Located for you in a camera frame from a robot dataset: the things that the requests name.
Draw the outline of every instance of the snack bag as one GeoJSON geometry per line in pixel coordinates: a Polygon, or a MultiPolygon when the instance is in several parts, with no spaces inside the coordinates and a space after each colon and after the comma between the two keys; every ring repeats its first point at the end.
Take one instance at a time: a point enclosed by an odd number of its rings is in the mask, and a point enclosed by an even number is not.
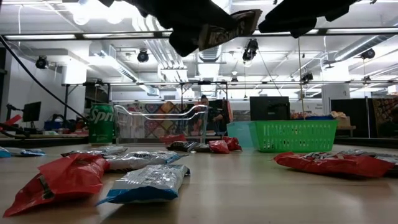
{"type": "Polygon", "coordinates": [[[154,151],[154,152],[129,152],[121,156],[108,156],[109,162],[107,171],[129,172],[138,170],[148,165],[170,164],[187,155],[180,155],[172,151],[154,151]]]}
{"type": "Polygon", "coordinates": [[[32,156],[45,156],[41,149],[20,149],[15,147],[0,147],[0,158],[8,157],[32,157],[32,156]]]}
{"type": "Polygon", "coordinates": [[[183,141],[175,141],[167,149],[180,152],[211,152],[210,146],[207,144],[183,141]]]}
{"type": "Polygon", "coordinates": [[[274,160],[282,166],[291,167],[316,174],[353,174],[363,177],[382,177],[394,163],[375,159],[370,156],[353,156],[311,152],[294,154],[285,152],[277,155],[274,160]]]}
{"type": "Polygon", "coordinates": [[[242,150],[242,147],[239,145],[239,141],[237,138],[235,138],[235,137],[230,138],[230,137],[224,136],[223,140],[226,142],[228,149],[230,151],[242,150]]]}
{"type": "Polygon", "coordinates": [[[70,151],[67,153],[61,153],[62,157],[69,156],[72,154],[85,153],[91,155],[102,155],[102,156],[112,156],[112,155],[122,155],[127,151],[127,147],[122,146],[101,146],[96,148],[91,148],[89,151],[70,151]]]}
{"type": "Polygon", "coordinates": [[[97,203],[164,202],[178,197],[185,175],[184,165],[150,165],[128,172],[114,182],[105,199],[97,203]]]}
{"type": "Polygon", "coordinates": [[[40,171],[18,191],[4,217],[45,203],[75,200],[100,192],[108,163],[101,155],[73,154],[40,166],[40,171]]]}
{"type": "Polygon", "coordinates": [[[167,150],[191,152],[197,144],[197,142],[175,141],[171,145],[167,146],[167,150]]]}
{"type": "Polygon", "coordinates": [[[209,146],[210,149],[215,153],[222,153],[222,154],[229,153],[228,145],[224,140],[210,141],[209,146]]]}
{"type": "Polygon", "coordinates": [[[179,134],[179,135],[166,135],[162,136],[159,138],[160,141],[164,144],[172,144],[175,141],[187,141],[185,139],[185,135],[179,134]]]}

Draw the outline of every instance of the green plastic basket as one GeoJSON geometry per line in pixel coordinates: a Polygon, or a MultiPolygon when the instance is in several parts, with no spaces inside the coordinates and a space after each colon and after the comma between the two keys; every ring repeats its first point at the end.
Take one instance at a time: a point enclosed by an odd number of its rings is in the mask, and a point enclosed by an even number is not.
{"type": "Polygon", "coordinates": [[[253,121],[253,146],[261,152],[325,152],[335,140],[338,121],[253,121]]]}

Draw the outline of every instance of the sprite can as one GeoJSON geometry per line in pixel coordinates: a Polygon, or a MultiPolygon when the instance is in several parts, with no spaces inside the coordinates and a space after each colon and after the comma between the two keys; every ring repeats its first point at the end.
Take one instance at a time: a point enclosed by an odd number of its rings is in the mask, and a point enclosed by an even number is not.
{"type": "Polygon", "coordinates": [[[112,144],[113,129],[113,107],[106,103],[94,104],[90,110],[89,143],[91,145],[112,144]]]}

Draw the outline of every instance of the blue chip bag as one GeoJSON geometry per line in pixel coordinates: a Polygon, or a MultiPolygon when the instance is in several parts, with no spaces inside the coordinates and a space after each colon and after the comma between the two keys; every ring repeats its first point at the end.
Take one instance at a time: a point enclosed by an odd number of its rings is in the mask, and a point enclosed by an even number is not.
{"type": "Polygon", "coordinates": [[[13,156],[31,157],[44,156],[45,153],[41,149],[20,149],[15,147],[0,147],[0,158],[8,158],[13,156]]]}
{"type": "Polygon", "coordinates": [[[164,202],[178,197],[185,175],[190,170],[185,165],[149,165],[128,172],[115,181],[105,199],[97,203],[164,202]]]}

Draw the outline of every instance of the wooden table surface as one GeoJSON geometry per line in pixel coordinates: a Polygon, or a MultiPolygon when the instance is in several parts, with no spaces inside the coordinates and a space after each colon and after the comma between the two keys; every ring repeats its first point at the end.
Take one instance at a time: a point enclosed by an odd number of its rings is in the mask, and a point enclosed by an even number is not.
{"type": "MultiPolygon", "coordinates": [[[[44,149],[45,157],[0,159],[0,213],[34,175],[36,167],[59,153],[87,146],[44,149]]],[[[160,149],[158,145],[135,145],[131,150],[160,149]]],[[[334,151],[366,149],[334,146],[334,151]]],[[[94,204],[104,198],[122,174],[106,174],[103,191],[83,202],[60,203],[2,218],[9,223],[397,223],[398,179],[348,180],[296,172],[273,162],[272,154],[245,150],[228,155],[191,154],[177,161],[191,168],[169,203],[115,205],[94,204]]]]}

